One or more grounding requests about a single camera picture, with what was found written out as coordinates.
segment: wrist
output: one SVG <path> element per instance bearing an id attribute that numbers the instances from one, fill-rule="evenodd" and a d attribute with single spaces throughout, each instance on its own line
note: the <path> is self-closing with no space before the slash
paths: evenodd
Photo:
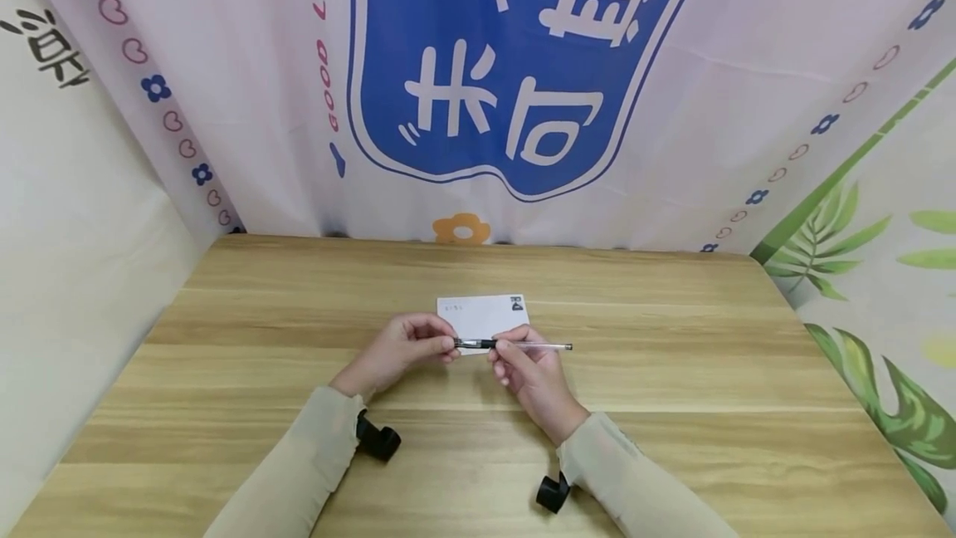
<path id="1" fill-rule="evenodd" d="M 348 398 L 352 398 L 357 394 L 361 395 L 361 399 L 363 399 L 366 404 L 371 400 L 372 394 L 375 394 L 375 387 L 373 387 L 371 383 L 363 381 L 361 374 L 358 374 L 356 370 L 350 369 L 348 366 L 335 375 L 332 382 L 329 382 L 329 387 L 335 389 L 335 391 L 339 391 Z"/>
<path id="2" fill-rule="evenodd" d="M 560 416 L 555 420 L 555 424 L 547 432 L 548 437 L 558 448 L 565 440 L 571 438 L 574 431 L 577 431 L 590 416 L 591 412 L 587 411 L 577 400 L 572 400 L 567 407 L 563 408 Z"/>

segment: fabric backdrop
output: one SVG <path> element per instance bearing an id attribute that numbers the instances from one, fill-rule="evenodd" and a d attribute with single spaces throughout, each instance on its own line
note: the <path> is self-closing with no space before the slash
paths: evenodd
<path id="1" fill-rule="evenodd" d="M 956 0 L 52 2 L 190 228 L 753 253 L 956 492 Z"/>

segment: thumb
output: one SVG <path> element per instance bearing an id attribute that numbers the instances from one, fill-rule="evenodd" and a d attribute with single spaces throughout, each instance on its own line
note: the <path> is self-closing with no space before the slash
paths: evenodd
<path id="1" fill-rule="evenodd" d="M 445 354 L 447 351 L 455 349 L 455 341 L 449 336 L 437 336 L 411 341 L 410 347 L 412 357 L 415 360 L 420 360 L 432 355 Z"/>
<path id="2" fill-rule="evenodd" d="M 498 342 L 495 344 L 495 350 L 498 351 L 498 355 L 501 355 L 501 358 L 511 364 L 512 368 L 518 370 L 524 379 L 530 380 L 535 379 L 539 375 L 539 367 L 537 364 L 532 361 L 532 358 L 528 357 L 520 348 L 515 347 L 509 341 L 504 339 L 498 339 Z"/>

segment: black wrist strap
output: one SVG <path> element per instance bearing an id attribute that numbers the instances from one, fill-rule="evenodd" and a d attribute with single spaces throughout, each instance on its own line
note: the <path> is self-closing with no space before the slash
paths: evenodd
<path id="1" fill-rule="evenodd" d="M 358 448 L 368 452 L 372 457 L 380 462 L 388 462 L 392 455 L 402 444 L 402 437 L 389 428 L 384 427 L 378 430 L 375 425 L 365 419 L 366 408 L 358 414 L 358 423 L 356 424 L 356 438 L 358 438 Z"/>
<path id="2" fill-rule="evenodd" d="M 561 511 L 561 506 L 568 500 L 568 494 L 571 494 L 571 486 L 563 473 L 558 473 L 558 481 L 555 482 L 551 477 L 545 476 L 541 481 L 539 493 L 535 497 L 537 504 L 548 509 L 552 513 Z"/>

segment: wooden table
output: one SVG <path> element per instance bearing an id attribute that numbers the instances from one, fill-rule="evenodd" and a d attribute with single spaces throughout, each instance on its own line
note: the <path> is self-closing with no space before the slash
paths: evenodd
<path id="1" fill-rule="evenodd" d="M 202 536 L 316 385 L 394 312 L 522 292 L 578 397 L 741 536 L 950 536 L 747 257 L 227 236 L 214 245 L 20 520 L 14 538 Z M 314 536 L 619 536 L 483 357 L 410 374 L 370 418 Z"/>

